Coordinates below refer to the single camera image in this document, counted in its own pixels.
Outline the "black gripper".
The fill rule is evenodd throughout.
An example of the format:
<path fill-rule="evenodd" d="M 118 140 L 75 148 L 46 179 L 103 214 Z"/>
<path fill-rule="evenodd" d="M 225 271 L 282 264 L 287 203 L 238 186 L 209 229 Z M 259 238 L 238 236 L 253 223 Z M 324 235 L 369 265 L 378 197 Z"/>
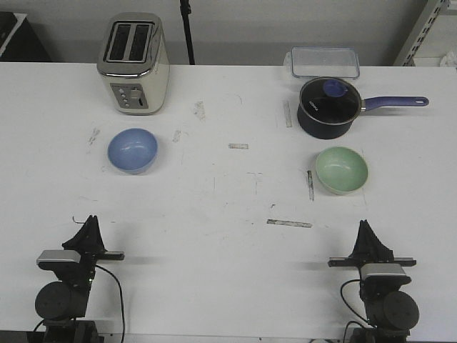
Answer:
<path fill-rule="evenodd" d="M 96 215 L 89 215 L 75 236 L 64 242 L 62 247 L 64 250 L 78 252 L 81 255 L 81 262 L 53 272 L 59 281 L 82 289 L 91 287 L 97 261 L 122 261 L 125 257 L 124 252 L 106 250 Z"/>
<path fill-rule="evenodd" d="M 355 267 L 360 277 L 360 297 L 363 302 L 384 298 L 397 292 L 403 285 L 411 283 L 404 267 L 414 267 L 412 257 L 394 258 L 392 262 L 357 261 L 351 258 L 393 258 L 393 251 L 386 247 L 376 236 L 367 220 L 359 223 L 358 234 L 353 251 L 349 257 L 330 257 L 330 267 Z"/>

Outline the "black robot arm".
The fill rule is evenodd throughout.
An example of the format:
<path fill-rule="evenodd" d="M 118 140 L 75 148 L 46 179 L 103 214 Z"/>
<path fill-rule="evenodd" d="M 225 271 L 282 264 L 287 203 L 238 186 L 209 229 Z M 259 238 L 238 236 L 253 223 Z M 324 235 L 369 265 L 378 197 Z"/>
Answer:
<path fill-rule="evenodd" d="M 57 280 L 45 285 L 35 299 L 39 324 L 46 327 L 43 342 L 104 342 L 92 320 L 85 320 L 91 285 L 100 269 L 113 277 L 119 288 L 122 332 L 126 333 L 124 297 L 114 273 L 98 265 L 99 261 L 122 261 L 123 252 L 110 252 L 103 243 L 96 215 L 89 215 L 80 230 L 61 249 L 44 250 L 36 265 L 55 274 Z"/>
<path fill-rule="evenodd" d="M 358 278 L 348 280 L 340 286 L 340 297 L 344 304 L 344 287 L 358 283 L 359 297 L 366 316 L 362 317 L 353 307 L 348 308 L 360 320 L 349 321 L 344 329 L 343 342 L 405 342 L 419 320 L 416 301 L 401 291 L 411 278 L 404 272 L 413 267 L 412 257 L 395 257 L 372 230 L 367 220 L 359 222 L 358 234 L 353 251 L 348 257 L 331 257 L 330 267 L 353 267 Z"/>

